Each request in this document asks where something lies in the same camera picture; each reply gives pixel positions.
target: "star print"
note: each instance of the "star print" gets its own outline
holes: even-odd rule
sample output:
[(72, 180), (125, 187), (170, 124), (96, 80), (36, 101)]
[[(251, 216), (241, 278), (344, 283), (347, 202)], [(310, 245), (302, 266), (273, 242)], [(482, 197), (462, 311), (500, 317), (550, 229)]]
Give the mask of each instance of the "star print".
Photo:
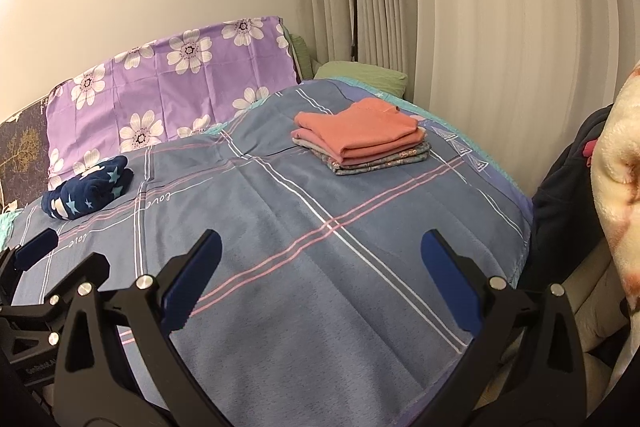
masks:
[(115, 170), (113, 172), (107, 172), (107, 174), (109, 175), (109, 181), (111, 183), (115, 183), (116, 181), (118, 181), (118, 178), (120, 177), (120, 175), (118, 174), (118, 168), (116, 167)]
[(71, 210), (72, 214), (79, 214), (79, 212), (76, 210), (76, 202), (71, 200), (71, 196), (69, 196), (69, 199), (66, 200), (66, 206), (69, 207), (69, 210)]

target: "silver screw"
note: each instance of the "silver screw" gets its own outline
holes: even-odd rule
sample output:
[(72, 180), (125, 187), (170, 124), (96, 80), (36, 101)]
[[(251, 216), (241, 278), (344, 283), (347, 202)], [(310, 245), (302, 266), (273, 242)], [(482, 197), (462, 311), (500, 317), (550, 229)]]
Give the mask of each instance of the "silver screw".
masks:
[(561, 284), (554, 283), (551, 285), (550, 289), (551, 293), (553, 293), (553, 295), (555, 295), (556, 297), (562, 297), (564, 295), (564, 288)]
[(502, 277), (496, 275), (489, 279), (489, 286), (491, 286), (491, 288), (493, 288), (494, 290), (504, 290), (505, 288), (507, 288), (507, 281)]
[(146, 290), (154, 283), (154, 278), (150, 275), (141, 275), (136, 279), (136, 286), (141, 290)]
[(78, 295), (81, 295), (82, 297), (84, 297), (85, 295), (89, 295), (89, 293), (91, 293), (91, 290), (93, 290), (94, 287), (91, 286), (90, 282), (83, 282), (81, 285), (78, 286)]

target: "blue gripper pad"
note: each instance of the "blue gripper pad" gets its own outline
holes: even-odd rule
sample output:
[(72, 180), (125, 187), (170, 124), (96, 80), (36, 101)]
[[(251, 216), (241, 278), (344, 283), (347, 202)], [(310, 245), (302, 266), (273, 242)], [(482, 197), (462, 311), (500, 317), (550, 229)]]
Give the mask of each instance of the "blue gripper pad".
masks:
[(473, 336), (478, 336), (482, 329), (481, 300), (453, 260), (452, 255), (456, 254), (452, 250), (449, 253), (449, 245), (442, 236), (438, 236), (434, 230), (422, 236), (422, 262), (436, 283), (458, 327), (469, 331)]
[(47, 253), (58, 246), (58, 234), (55, 230), (42, 230), (36, 237), (15, 251), (14, 266), (27, 271)]
[(191, 260), (180, 270), (178, 277), (162, 298), (164, 317), (161, 329), (166, 334), (180, 330), (209, 283), (222, 259), (222, 239), (218, 232), (209, 235), (199, 245)]

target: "gray blue blanket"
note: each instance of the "gray blue blanket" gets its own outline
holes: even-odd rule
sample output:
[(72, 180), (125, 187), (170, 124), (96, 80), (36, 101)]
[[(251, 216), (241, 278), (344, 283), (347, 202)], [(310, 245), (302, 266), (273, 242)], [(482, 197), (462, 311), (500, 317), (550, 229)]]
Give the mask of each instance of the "gray blue blanket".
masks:
[[(336, 113), (364, 96), (354, 82), (289, 87), (212, 134), (127, 153), (129, 192), (101, 212), (61, 223), (30, 204), (10, 245), (45, 227), (60, 245), (15, 303), (42, 301), (91, 251), (110, 260), (105, 289), (128, 286), (215, 229), (222, 263), (171, 338), (223, 413), (238, 427), (406, 425), (471, 340), (422, 265), (422, 234), (439, 229), (514, 283), (530, 203), (468, 140), (398, 99), (427, 131), (424, 162), (335, 176), (291, 142), (298, 111)], [(126, 330), (122, 341), (161, 404)]]

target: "navy blue folded cloth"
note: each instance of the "navy blue folded cloth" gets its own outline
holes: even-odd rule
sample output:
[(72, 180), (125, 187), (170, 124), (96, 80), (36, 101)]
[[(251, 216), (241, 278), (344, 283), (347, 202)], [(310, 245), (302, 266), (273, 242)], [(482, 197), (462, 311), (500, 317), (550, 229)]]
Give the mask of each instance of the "navy blue folded cloth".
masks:
[(133, 171), (127, 157), (116, 156), (98, 163), (42, 195), (42, 209), (55, 219), (78, 219), (102, 210), (127, 191)]

